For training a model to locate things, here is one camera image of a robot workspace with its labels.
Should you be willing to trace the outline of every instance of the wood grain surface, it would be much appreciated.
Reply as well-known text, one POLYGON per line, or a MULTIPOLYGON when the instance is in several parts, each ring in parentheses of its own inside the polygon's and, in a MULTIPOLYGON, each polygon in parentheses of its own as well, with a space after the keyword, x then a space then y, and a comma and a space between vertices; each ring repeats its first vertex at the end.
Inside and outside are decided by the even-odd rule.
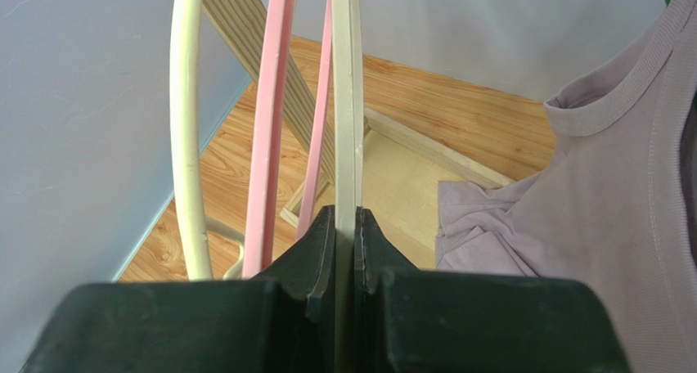
MULTIPOLYGON (((319 43, 294 38, 291 53, 314 92, 319 43)), ((366 107, 514 180, 541 170, 549 161, 555 139, 540 103, 370 56, 364 58, 364 64, 366 107)), ((201 157, 206 213, 237 230, 244 230, 245 225, 255 98, 256 87, 251 85, 201 157)), ((328 123, 333 126, 330 103, 328 123)), ((277 213, 302 183, 306 162, 302 147, 284 126, 277 213)), ((389 228, 382 219, 378 222, 389 228)), ((276 225, 274 258, 295 240, 295 229, 280 216, 276 225)), ((418 254, 427 251, 417 248, 409 255, 425 266, 427 262, 418 254)), ((214 275, 220 278, 235 262, 237 248, 211 235, 210 250, 214 275)), ((186 278, 174 206, 170 204, 121 281, 186 278)))

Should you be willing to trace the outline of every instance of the pink plastic bar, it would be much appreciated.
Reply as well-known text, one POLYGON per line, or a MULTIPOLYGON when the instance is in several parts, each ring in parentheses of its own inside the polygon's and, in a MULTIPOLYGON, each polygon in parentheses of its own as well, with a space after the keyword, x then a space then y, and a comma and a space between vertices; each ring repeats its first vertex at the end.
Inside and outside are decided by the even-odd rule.
POLYGON ((331 79, 331 0, 326 0, 324 32, 322 33, 322 54, 320 55, 319 80, 317 82, 317 103, 313 120, 313 137, 310 141, 308 171, 305 173, 305 191, 300 205, 298 231, 295 240, 304 236, 313 221, 317 181, 319 181, 320 159, 322 157, 322 138, 329 103, 329 83, 331 79))
POLYGON ((268 0, 254 117, 243 278, 261 272, 272 260, 283 92, 286 87, 293 3, 294 0, 268 0))

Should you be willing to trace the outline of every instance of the gray wall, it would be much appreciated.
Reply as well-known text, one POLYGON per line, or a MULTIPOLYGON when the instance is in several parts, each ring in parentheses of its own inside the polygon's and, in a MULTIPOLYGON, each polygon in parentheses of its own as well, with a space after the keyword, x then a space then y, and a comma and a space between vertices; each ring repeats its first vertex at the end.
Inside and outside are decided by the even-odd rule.
MULTIPOLYGON (((172 194, 173 0, 0 0, 0 371, 59 299, 111 281, 172 194)), ((203 145, 249 77, 206 21, 203 145)))
MULTIPOLYGON (((363 51, 539 101, 644 32, 663 0, 361 0, 363 51)), ((325 0, 298 0, 320 40, 325 0)))

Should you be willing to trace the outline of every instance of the ribbed neckline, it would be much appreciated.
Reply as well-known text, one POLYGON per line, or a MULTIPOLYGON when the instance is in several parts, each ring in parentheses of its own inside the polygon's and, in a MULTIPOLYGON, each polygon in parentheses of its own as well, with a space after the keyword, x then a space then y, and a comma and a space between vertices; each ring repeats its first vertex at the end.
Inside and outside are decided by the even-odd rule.
POLYGON ((695 0, 672 0, 652 27, 599 69, 564 87, 560 93, 545 102, 550 125, 557 134, 575 137, 591 136, 603 131, 620 119, 641 98, 660 70, 665 66, 675 46, 678 34, 685 26, 695 7, 695 0), (616 70, 625 70, 623 61, 641 55, 636 64, 621 78, 619 84, 605 95, 603 89, 611 85, 603 83, 616 70), (600 96, 597 100, 579 107, 579 103, 600 96))

